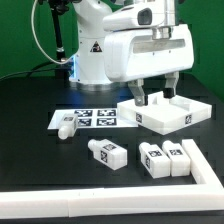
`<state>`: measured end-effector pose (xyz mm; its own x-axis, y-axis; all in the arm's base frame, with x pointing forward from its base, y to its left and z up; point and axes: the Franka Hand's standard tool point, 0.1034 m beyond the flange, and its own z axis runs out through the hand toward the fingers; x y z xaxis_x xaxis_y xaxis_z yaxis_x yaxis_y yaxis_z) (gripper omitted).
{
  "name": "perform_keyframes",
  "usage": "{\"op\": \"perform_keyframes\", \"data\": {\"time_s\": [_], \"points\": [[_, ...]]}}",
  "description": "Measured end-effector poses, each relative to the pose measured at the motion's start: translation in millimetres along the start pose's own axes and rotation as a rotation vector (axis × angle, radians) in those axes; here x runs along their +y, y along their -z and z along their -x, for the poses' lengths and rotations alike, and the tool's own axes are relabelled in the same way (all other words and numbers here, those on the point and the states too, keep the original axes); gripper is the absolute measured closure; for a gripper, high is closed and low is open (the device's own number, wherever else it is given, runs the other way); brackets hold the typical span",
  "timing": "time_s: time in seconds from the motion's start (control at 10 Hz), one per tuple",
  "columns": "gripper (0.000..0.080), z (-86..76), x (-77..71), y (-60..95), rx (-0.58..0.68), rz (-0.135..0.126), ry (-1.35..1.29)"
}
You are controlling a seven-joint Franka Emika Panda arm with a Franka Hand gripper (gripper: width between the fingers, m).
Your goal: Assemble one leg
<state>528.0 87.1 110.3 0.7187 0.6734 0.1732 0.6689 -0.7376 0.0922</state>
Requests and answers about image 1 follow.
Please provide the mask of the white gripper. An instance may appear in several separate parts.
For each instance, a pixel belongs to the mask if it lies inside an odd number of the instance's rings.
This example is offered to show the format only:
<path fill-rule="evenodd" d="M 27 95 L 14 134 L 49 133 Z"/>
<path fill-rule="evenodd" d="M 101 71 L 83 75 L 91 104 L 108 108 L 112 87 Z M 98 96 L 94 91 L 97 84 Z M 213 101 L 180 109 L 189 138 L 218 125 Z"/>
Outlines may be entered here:
<path fill-rule="evenodd" d="M 114 32 L 105 37 L 105 73 L 113 82 L 129 81 L 136 106 L 147 105 L 141 78 L 166 74 L 163 95 L 171 99 L 179 80 L 176 71 L 191 68 L 193 62 L 192 37 L 186 24 L 175 26 L 168 39 L 154 40 L 151 29 Z"/>

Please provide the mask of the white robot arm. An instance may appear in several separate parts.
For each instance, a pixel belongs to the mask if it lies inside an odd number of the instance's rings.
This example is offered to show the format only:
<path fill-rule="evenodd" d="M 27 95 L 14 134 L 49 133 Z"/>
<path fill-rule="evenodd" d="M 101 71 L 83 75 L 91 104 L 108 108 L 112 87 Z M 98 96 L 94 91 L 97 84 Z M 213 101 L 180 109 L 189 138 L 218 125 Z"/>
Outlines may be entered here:
<path fill-rule="evenodd" d="M 189 28 L 176 22 L 175 0 L 79 0 L 79 47 L 72 84 L 86 91 L 109 90 L 126 82 L 137 106 L 148 104 L 144 80 L 163 75 L 163 96 L 176 95 L 181 70 L 194 62 Z"/>

